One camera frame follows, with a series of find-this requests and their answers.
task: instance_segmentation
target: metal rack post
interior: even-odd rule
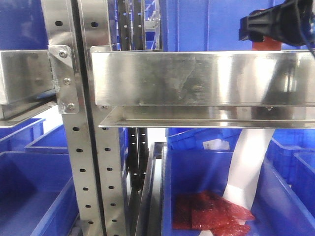
[[[65,104],[63,123],[83,234],[84,236],[102,236],[105,234],[103,202],[87,76],[84,57],[80,50],[82,38],[80,37],[78,5],[76,0],[42,0],[42,7],[49,38],[53,73],[56,74],[56,70],[60,70],[57,73],[60,79],[65,79],[64,82],[69,86],[75,85],[77,92],[78,103]],[[64,76],[63,73],[70,71],[72,66],[73,71],[69,73],[72,77]],[[64,90],[61,89],[59,97],[63,96],[63,92]],[[75,99],[69,93],[65,97]]]

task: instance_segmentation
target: orange part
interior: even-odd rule
[[[252,43],[253,51],[280,51],[282,43],[265,36],[262,43]]]

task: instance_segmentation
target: metal rail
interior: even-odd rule
[[[102,236],[105,234],[103,202],[99,184],[93,118],[90,115],[89,93],[86,90],[85,62],[80,51],[83,42],[78,18],[78,4],[76,0],[42,0],[42,7],[49,45],[54,50],[58,48],[58,45],[68,46],[69,51],[60,47],[58,57],[66,59],[71,55],[70,62],[72,61],[73,64],[73,77],[70,79],[76,85],[78,106],[74,107],[76,104],[73,104],[69,108],[70,110],[77,109],[77,113],[64,114],[63,123],[83,234],[84,236]],[[56,61],[51,62],[52,68],[54,65],[58,66],[54,64]]]

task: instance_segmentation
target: white label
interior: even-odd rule
[[[230,143],[221,139],[213,139],[202,143],[205,150],[230,150]]]

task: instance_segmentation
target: red packaged item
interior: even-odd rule
[[[194,230],[211,230],[229,225],[233,218],[219,195],[202,192],[192,196],[191,226]]]
[[[173,228],[211,230],[215,236],[245,236],[251,228],[249,225],[239,225],[238,221],[254,219],[246,208],[204,191],[177,196]]]
[[[191,200],[189,195],[178,195],[176,198],[173,229],[191,230]]]
[[[254,220],[255,219],[255,217],[253,216],[250,210],[247,210],[246,208],[239,206],[237,204],[234,204],[224,198],[223,200],[227,203],[226,207],[229,214],[233,216],[235,219],[240,219],[240,220]]]
[[[246,236],[251,230],[249,225],[231,224],[222,228],[212,229],[214,236]]]

